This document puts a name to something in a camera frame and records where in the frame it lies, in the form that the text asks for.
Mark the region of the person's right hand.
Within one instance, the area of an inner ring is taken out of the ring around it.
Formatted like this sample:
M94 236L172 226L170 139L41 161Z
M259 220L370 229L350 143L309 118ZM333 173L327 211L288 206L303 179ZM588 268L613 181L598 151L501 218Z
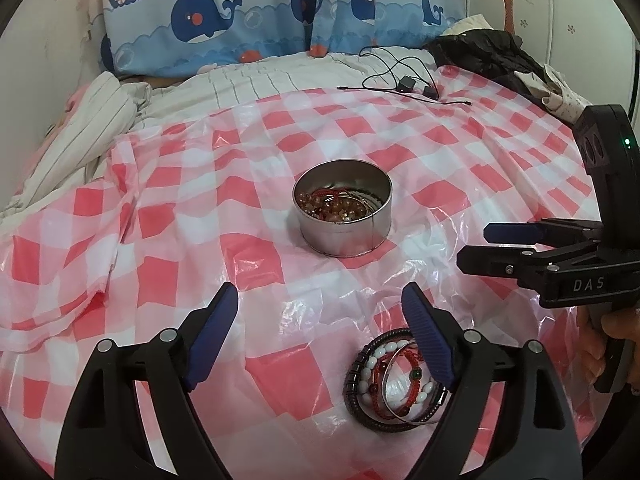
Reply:
M588 309L579 307L577 327L577 353L587 382L593 384L605 370L606 338L627 339L634 343L634 359L629 367L627 382L633 392L639 392L639 307L606 314L600 330L592 325Z

